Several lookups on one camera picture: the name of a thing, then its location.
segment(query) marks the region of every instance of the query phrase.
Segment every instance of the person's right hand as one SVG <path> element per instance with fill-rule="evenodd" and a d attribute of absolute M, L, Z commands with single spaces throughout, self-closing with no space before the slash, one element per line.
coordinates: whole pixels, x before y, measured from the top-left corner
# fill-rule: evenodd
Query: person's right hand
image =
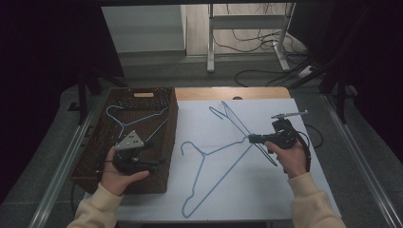
<path fill-rule="evenodd" d="M 264 145 L 278 155 L 278 161 L 287 172 L 289 179 L 307 173 L 306 157 L 299 141 L 290 149 L 281 149 L 272 142 L 265 142 Z"/>

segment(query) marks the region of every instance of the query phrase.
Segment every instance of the wall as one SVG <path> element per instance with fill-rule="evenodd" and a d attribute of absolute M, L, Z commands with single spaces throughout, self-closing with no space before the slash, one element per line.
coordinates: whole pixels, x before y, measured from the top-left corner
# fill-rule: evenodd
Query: wall
<path fill-rule="evenodd" d="M 181 6 L 102 8 L 118 53 L 184 50 Z"/>

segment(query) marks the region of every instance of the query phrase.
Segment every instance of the human hand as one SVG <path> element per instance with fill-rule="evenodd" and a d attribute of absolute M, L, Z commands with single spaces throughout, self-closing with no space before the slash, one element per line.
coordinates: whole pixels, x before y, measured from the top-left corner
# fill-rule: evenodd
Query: human hand
<path fill-rule="evenodd" d="M 265 142 L 264 145 L 278 155 L 278 161 L 289 179 L 307 173 L 305 152 L 299 141 L 290 149 L 281 149 L 272 142 Z"/>
<path fill-rule="evenodd" d="M 130 176 L 122 175 L 111 162 L 113 161 L 113 156 L 115 153 L 115 147 L 112 146 L 106 156 L 104 172 L 101 178 L 101 185 L 110 193 L 116 196 L 121 196 L 131 182 L 146 178 L 149 175 L 149 172 L 143 171 Z"/>

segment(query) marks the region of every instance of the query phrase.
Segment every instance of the beige sleeve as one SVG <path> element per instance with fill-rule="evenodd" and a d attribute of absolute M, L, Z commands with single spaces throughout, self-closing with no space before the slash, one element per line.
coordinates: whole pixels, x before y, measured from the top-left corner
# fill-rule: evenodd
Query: beige sleeve
<path fill-rule="evenodd" d="M 98 189 L 88 199 L 83 199 L 78 206 L 75 220 L 70 227 L 114 227 L 116 225 L 116 210 L 123 197 L 117 197 L 108 192 L 98 183 Z"/>
<path fill-rule="evenodd" d="M 294 192 L 291 204 L 295 228 L 344 228 L 344 222 L 332 209 L 329 197 L 317 189 L 311 173 L 289 180 Z"/>

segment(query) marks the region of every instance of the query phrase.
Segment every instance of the gray floor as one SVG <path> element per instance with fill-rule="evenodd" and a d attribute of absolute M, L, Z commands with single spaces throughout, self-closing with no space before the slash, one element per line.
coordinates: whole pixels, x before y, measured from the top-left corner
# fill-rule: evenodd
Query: gray floor
<path fill-rule="evenodd" d="M 277 59 L 273 55 L 220 56 L 217 58 L 216 71 L 206 73 L 205 58 L 189 58 L 179 56 L 143 56 L 125 55 L 122 57 L 125 83 L 133 87 L 155 86 L 239 86 L 235 75 L 247 69 L 279 71 Z M 276 79 L 280 74 L 245 73 L 240 81 L 248 86 L 266 86 L 267 82 Z M 108 87 L 113 84 L 100 79 L 104 93 L 100 96 L 87 94 L 89 102 L 102 100 Z M 284 86 L 296 80 L 290 78 L 278 86 Z M 290 90 L 300 110 L 309 110 L 303 116 L 306 124 L 313 125 L 323 135 L 323 145 L 316 149 L 326 179 L 333 191 L 335 200 L 341 210 L 347 227 L 390 227 L 374 200 L 366 181 L 357 169 L 348 146 L 343 141 L 332 120 L 322 95 L 317 86 L 320 78 Z M 66 90 L 61 99 L 60 109 L 43 139 L 36 154 L 31 160 L 20 180 L 14 185 L 4 203 L 0 206 L 0 227 L 27 227 L 37 209 L 39 202 L 47 190 L 48 184 L 58 164 L 67 151 L 79 121 L 79 113 L 67 111 L 71 103 L 78 102 L 78 90 L 74 86 Z M 353 100 L 346 101 L 347 125 L 354 134 L 355 140 L 362 149 L 368 164 L 374 170 L 391 199 L 398 215 L 403 213 L 403 166 L 396 159 L 389 147 L 379 138 L 374 130 L 365 122 Z M 313 144 L 319 143 L 316 131 L 309 127 L 308 133 Z M 71 186 L 68 179 L 63 181 L 58 198 L 52 207 L 45 227 L 65 227 L 72 219 L 70 206 Z M 84 191 L 80 187 L 74 190 L 74 205 L 77 206 Z M 121 227 L 138 227 L 139 225 L 121 223 Z M 144 227 L 184 227 L 185 225 L 147 224 Z M 200 227 L 266 227 L 264 222 L 245 224 L 208 224 Z M 290 220 L 269 221 L 268 227 L 292 227 Z"/>

